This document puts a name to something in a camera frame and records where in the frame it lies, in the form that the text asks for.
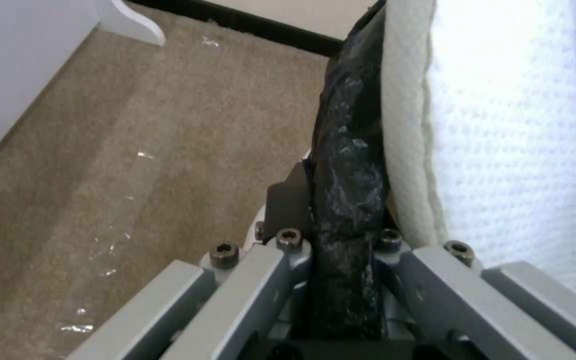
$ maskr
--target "beige carpet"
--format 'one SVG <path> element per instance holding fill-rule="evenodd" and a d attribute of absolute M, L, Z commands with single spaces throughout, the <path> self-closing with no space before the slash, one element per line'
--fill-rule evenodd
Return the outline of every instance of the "beige carpet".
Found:
<path fill-rule="evenodd" d="M 0 146 L 0 359 L 58 358 L 171 260 L 242 242 L 309 148 L 326 59 L 139 7 L 95 30 Z"/>

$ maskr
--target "white furniture leg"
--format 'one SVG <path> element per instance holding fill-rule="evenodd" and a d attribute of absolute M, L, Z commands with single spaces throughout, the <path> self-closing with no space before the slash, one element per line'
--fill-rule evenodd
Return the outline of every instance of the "white furniture leg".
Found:
<path fill-rule="evenodd" d="M 95 0 L 95 4 L 101 30 L 158 46 L 166 43 L 162 28 L 150 18 L 130 9 L 123 0 Z"/>

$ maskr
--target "plastic wrap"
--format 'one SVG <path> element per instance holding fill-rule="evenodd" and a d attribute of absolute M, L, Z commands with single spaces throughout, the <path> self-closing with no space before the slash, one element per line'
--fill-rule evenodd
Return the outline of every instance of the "plastic wrap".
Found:
<path fill-rule="evenodd" d="M 320 96 L 306 162 L 316 234 L 312 338 L 384 333 L 373 260 L 388 190 L 380 122 L 383 7 L 371 7 L 329 61 Z"/>

